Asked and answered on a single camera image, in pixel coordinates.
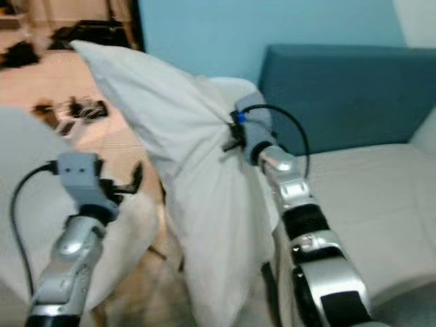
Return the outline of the small black bundle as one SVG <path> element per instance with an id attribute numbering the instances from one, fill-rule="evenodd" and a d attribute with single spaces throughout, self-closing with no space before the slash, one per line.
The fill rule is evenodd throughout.
<path id="1" fill-rule="evenodd" d="M 28 41 L 19 41 L 1 53 L 1 69 L 19 68 L 40 62 L 40 56 L 35 51 L 35 46 Z"/>

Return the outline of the white sofa pillow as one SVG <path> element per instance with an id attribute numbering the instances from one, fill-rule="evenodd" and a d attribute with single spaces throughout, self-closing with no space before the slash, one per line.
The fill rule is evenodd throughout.
<path id="1" fill-rule="evenodd" d="M 248 79 L 232 77 L 212 77 L 209 80 L 230 101 L 234 111 L 242 112 L 254 105 L 264 105 L 266 100 L 261 91 Z"/>

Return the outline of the large black bag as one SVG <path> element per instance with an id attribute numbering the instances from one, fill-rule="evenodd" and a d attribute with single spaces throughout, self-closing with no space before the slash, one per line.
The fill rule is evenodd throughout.
<path id="1" fill-rule="evenodd" d="M 50 37 L 48 50 L 72 50 L 71 42 L 87 41 L 100 46 L 119 46 L 139 50 L 133 34 L 118 20 L 79 20 L 72 26 L 63 26 Z"/>

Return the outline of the black clutter on floor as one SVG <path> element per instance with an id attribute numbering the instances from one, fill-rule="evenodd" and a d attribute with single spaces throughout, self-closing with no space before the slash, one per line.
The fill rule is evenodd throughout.
<path id="1" fill-rule="evenodd" d="M 71 139 L 91 122 L 108 117 L 109 109 L 103 100 L 70 97 L 60 103 L 42 99 L 32 107 L 30 113 L 55 133 Z"/>

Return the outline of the blue sofa backrest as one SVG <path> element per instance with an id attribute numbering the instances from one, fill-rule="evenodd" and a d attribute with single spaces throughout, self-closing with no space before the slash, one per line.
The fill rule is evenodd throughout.
<path id="1" fill-rule="evenodd" d="M 275 118 L 294 155 L 406 143 L 436 107 L 436 49 L 270 46 L 258 88 L 305 129 Z"/>

